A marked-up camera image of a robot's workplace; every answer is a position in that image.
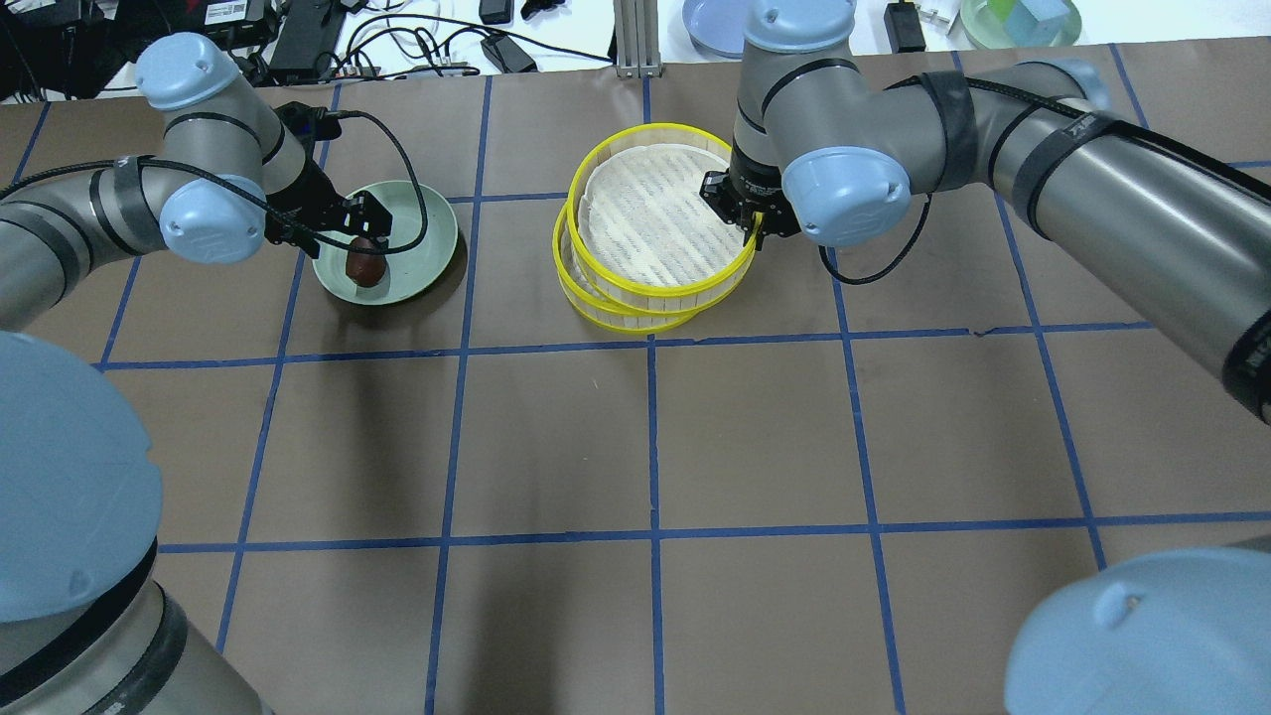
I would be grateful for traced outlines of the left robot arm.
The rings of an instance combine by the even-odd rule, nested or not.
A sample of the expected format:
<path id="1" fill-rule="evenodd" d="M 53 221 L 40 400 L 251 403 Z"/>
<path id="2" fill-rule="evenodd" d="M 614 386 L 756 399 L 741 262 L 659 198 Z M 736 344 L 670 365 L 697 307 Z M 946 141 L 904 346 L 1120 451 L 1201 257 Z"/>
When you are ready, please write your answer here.
<path id="1" fill-rule="evenodd" d="M 105 362 L 142 262 L 222 276 L 289 244 L 375 284 L 397 221 L 316 163 L 336 113 L 271 107 L 208 37 L 132 75 L 3 108 L 3 711 L 268 714 L 163 584 L 159 458 Z"/>

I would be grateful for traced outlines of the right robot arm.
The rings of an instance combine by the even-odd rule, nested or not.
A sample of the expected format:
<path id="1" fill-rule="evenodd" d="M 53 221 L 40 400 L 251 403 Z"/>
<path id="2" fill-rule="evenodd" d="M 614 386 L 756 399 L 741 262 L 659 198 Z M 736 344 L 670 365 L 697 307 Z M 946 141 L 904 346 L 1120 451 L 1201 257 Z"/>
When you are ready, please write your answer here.
<path id="1" fill-rule="evenodd" d="M 754 1 L 733 149 L 700 196 L 754 237 L 854 246 L 914 196 L 982 183 L 1268 422 L 1268 185 L 1110 113 L 1083 61 L 872 91 L 852 1 Z M 1268 538 L 1171 549 L 1043 599 L 1010 714 L 1266 714 Z"/>

